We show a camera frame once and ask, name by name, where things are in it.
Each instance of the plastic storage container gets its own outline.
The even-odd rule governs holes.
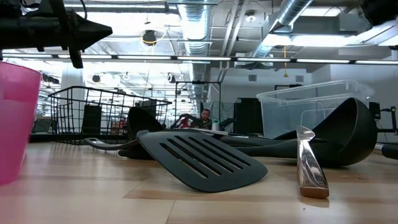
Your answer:
[[[276,138],[301,125],[314,128],[346,99],[368,105],[374,90],[357,81],[343,80],[260,93],[265,138]]]
[[[42,75],[0,62],[0,185],[17,179],[32,131]]]

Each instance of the man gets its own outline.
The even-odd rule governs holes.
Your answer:
[[[200,119],[193,121],[193,123],[191,124],[191,128],[211,130],[212,123],[209,117],[210,117],[210,110],[204,109],[201,112]]]

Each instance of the wooden table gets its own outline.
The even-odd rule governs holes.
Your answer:
[[[398,161],[325,169],[330,197],[317,200],[300,196],[294,160],[258,159],[269,170],[258,183],[204,194],[154,161],[30,144],[20,179],[0,187],[0,223],[398,223]]]

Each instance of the wire basket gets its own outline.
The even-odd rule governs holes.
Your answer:
[[[49,94],[54,141],[83,145],[84,138],[98,138],[109,144],[122,144],[127,136],[127,115],[131,107],[140,107],[165,123],[169,101],[71,86]]]

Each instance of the pink plastic cup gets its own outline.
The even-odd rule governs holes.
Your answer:
[[[34,122],[41,74],[0,62],[0,185],[18,178]]]

